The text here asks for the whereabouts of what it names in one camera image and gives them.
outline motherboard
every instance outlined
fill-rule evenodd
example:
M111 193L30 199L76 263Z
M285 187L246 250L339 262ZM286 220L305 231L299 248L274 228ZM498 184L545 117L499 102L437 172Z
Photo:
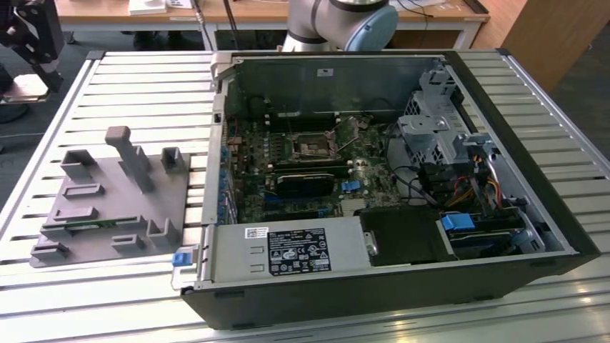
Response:
M366 113L230 120L238 222L347 217L399 204L385 158L389 127Z

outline barcode sticker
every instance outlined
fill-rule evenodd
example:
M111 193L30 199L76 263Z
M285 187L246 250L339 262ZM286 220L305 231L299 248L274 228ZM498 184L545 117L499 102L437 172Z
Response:
M246 239L250 238L267 238L268 227L247 227Z

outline label sticker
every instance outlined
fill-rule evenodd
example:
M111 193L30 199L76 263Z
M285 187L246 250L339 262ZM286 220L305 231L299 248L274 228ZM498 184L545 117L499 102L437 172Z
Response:
M334 73L334 69L318 69L318 77L333 76Z
M331 270L323 228L270 232L267 243L268 272L274 277Z
M196 21L198 19L194 16L171 16L171 21Z
M247 227L246 228L246 239L250 238L266 238L268 227Z

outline wooden desk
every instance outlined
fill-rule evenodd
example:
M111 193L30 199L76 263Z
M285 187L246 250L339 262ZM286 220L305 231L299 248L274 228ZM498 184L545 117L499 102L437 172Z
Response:
M128 15L128 0L55 0L64 31L164 31L199 30L191 9L168 9L163 14ZM207 29L216 47L212 32L230 29L222 0L202 2ZM399 30L459 31L454 47L467 49L487 14L477 14L462 0L450 0L449 6L429 6L433 15L426 24L425 17L399 11ZM242 30L286 30L289 4L239 0L232 2L232 12Z
M610 1L479 1L491 20L473 48L506 48L550 92L610 20Z

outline gray carpet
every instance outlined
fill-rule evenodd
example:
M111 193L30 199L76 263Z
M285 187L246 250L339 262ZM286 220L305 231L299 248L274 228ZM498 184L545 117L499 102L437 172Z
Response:
M42 133L55 116L62 100L91 50L131 51L132 36L119 32L79 32L78 44L64 48L59 71L66 82L59 94L43 104L31 105L30 113L10 124L0 124L0 136L10 134ZM12 74L28 71L27 63L12 50L0 48L0 61ZM594 144L610 158L610 26L598 35L592 49L586 51L571 71L551 93ZM30 157L39 144L40 136L0 139L4 151L0 154L0 207L11 194Z

